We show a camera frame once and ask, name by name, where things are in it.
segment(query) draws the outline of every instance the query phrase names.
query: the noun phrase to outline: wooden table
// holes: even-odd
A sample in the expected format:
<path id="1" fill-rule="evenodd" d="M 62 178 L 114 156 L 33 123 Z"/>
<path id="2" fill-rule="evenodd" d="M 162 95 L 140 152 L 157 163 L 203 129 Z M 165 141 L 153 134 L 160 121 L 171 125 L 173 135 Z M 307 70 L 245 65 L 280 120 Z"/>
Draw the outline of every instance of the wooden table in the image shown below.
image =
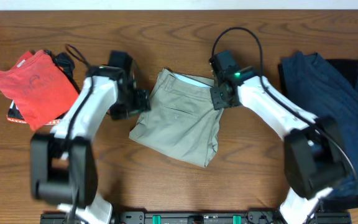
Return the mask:
<path id="1" fill-rule="evenodd" d="M 325 58 L 358 58 L 358 11 L 32 11 L 0 12 L 0 70 L 27 50 L 77 46 L 91 63 L 107 63 L 110 50 L 129 52 L 152 89 L 158 72 L 211 77 L 215 38 L 231 26 L 247 27 L 264 47 L 265 75 L 279 88 L 277 64 L 297 50 Z M 217 47 L 242 65 L 258 67 L 255 41 L 239 31 Z M 85 67 L 76 62 L 82 85 Z M 52 208 L 30 196 L 27 125 L 6 121 L 10 100 L 0 92 L 0 223 L 37 223 Z M 219 150 L 205 169 L 176 161 L 128 139 L 136 118 L 105 117 L 94 141 L 99 190 L 126 207 L 148 211 L 246 210 L 278 207 L 288 185 L 279 137 L 253 112 L 226 110 Z M 358 223 L 358 209 L 352 210 Z"/>

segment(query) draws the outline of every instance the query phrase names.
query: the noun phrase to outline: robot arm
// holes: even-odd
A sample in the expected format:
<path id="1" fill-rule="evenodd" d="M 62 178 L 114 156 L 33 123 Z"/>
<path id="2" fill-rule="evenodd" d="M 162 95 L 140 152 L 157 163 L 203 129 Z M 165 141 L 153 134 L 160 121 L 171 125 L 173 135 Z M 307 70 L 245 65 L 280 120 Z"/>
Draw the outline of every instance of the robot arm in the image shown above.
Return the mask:
<path id="1" fill-rule="evenodd" d="M 266 77 L 259 77 L 253 67 L 241 69 L 229 51 L 214 55 L 209 62 L 218 79 L 218 86 L 211 89 L 214 109 L 245 106 L 259 115 L 284 141 L 285 175 L 291 189 L 280 213 L 288 224 L 303 223 L 319 200 L 328 196 L 351 171 L 337 148 L 277 103 L 265 92 L 261 82 L 276 99 L 334 136 L 343 148 L 336 123 L 332 118 L 318 118 L 292 103 Z"/>
<path id="2" fill-rule="evenodd" d="M 98 75 L 86 78 L 83 89 L 74 105 L 66 113 L 64 118 L 52 128 L 51 133 L 54 134 L 55 138 L 66 138 L 68 125 L 70 124 L 75 111 L 90 91 L 91 79 L 93 79 L 94 83 L 93 92 L 84 103 L 75 119 L 70 135 L 71 139 L 81 136 L 92 141 L 104 115 L 108 109 L 110 109 L 111 105 L 116 103 L 118 98 L 117 81 Z"/>
<path id="3" fill-rule="evenodd" d="M 136 88 L 139 72 L 124 52 L 111 52 L 109 66 L 92 66 L 83 89 L 50 134 L 35 133 L 31 140 L 32 196 L 92 224 L 109 224 L 112 205 L 96 193 L 98 175 L 91 143 L 107 111 L 112 119 L 150 110 L 148 90 Z M 68 167 L 53 166 L 53 160 L 68 160 Z"/>

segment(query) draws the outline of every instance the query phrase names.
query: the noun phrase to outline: khaki pants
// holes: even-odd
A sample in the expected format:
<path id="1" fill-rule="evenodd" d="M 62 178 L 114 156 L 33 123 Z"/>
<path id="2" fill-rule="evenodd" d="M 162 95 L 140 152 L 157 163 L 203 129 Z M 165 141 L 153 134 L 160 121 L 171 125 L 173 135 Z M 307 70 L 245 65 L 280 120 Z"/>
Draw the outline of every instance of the khaki pants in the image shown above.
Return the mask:
<path id="1" fill-rule="evenodd" d="M 187 77 L 213 86 L 214 80 Z M 150 94 L 151 111 L 142 113 L 129 138 L 174 159 L 206 167 L 218 151 L 219 120 L 209 88 L 178 80 L 164 69 Z"/>

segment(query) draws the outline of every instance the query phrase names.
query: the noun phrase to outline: denim jeans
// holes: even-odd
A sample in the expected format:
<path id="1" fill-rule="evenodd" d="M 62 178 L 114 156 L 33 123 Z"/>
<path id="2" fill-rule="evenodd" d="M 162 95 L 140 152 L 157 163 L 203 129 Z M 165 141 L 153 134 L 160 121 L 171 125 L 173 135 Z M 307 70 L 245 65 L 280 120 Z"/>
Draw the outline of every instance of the denim jeans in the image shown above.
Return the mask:
<path id="1" fill-rule="evenodd" d="M 353 87 L 319 54 L 282 60 L 284 82 L 289 100 L 319 117 L 332 116 L 338 123 L 346 152 L 358 173 L 358 76 Z M 347 179 L 333 196 L 354 193 Z"/>

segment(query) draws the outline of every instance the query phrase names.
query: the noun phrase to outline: white casing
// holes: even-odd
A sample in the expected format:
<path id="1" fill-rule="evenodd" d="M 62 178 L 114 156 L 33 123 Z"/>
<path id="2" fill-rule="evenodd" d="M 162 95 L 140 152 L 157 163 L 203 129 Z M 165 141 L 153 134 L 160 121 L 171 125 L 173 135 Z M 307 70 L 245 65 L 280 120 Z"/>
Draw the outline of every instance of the white casing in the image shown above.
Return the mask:
<path id="1" fill-rule="evenodd" d="M 316 115 L 292 103 L 278 92 L 266 77 L 262 77 L 262 80 L 264 85 L 277 99 L 311 123 L 314 123 L 314 119 L 317 118 Z M 241 104 L 257 113 L 282 140 L 292 129 L 304 129 L 309 126 L 274 101 L 262 88 L 259 77 L 252 77 L 246 80 L 238 87 L 238 93 Z M 280 206 L 280 213 L 288 224 L 301 224 L 313 212 L 319 199 L 328 196 L 332 191 L 333 189 L 330 187 L 325 188 L 319 191 L 314 198 L 307 200 L 299 197 L 290 189 L 287 199 Z"/>
<path id="2" fill-rule="evenodd" d="M 70 136 L 71 139 L 81 136 L 92 141 L 107 110 L 117 101 L 116 81 L 110 80 L 108 77 L 93 76 L 92 78 L 94 86 L 93 92 L 75 119 Z M 85 79 L 83 89 L 74 105 L 59 124 L 55 125 L 50 131 L 51 133 L 55 133 L 55 138 L 66 138 L 68 124 L 74 112 L 88 94 L 90 87 L 91 77 L 88 77 Z"/>
<path id="3" fill-rule="evenodd" d="M 63 212 L 70 212 L 73 205 L 60 204 L 57 209 Z M 90 224 L 110 224 L 112 205 L 103 200 L 100 194 L 96 194 L 91 205 L 85 209 L 77 208 L 75 214 Z"/>
<path id="4" fill-rule="evenodd" d="M 92 141 L 107 110 L 117 101 L 118 88 L 116 81 L 110 80 L 108 77 L 93 76 L 92 78 L 93 92 L 75 119 L 70 136 L 71 139 L 81 136 Z M 60 123 L 54 126 L 50 131 L 51 133 L 55 133 L 55 138 L 66 138 L 68 124 L 74 112 L 90 91 L 90 87 L 91 77 L 88 77 L 85 79 L 83 89 L 74 105 Z M 68 154 L 64 153 L 61 159 L 67 159 L 67 157 Z M 69 204 L 60 204 L 58 209 L 63 212 L 69 212 L 71 207 L 72 205 Z M 99 194 L 96 194 L 92 204 L 85 209 L 76 209 L 76 215 L 90 224 L 109 224 L 111 214 L 112 205 L 103 200 Z"/>
<path id="5" fill-rule="evenodd" d="M 317 118 L 316 115 L 309 113 L 292 103 L 272 87 L 266 77 L 263 77 L 262 79 L 265 86 L 275 97 L 289 106 L 293 111 L 296 111 L 299 115 L 314 123 L 314 119 Z M 259 115 L 281 139 L 283 139 L 292 129 L 304 129 L 308 127 L 305 122 L 293 116 L 264 92 L 259 77 L 252 77 L 246 80 L 244 84 L 238 87 L 238 93 L 240 102 L 246 108 L 257 113 L 257 115 Z"/>

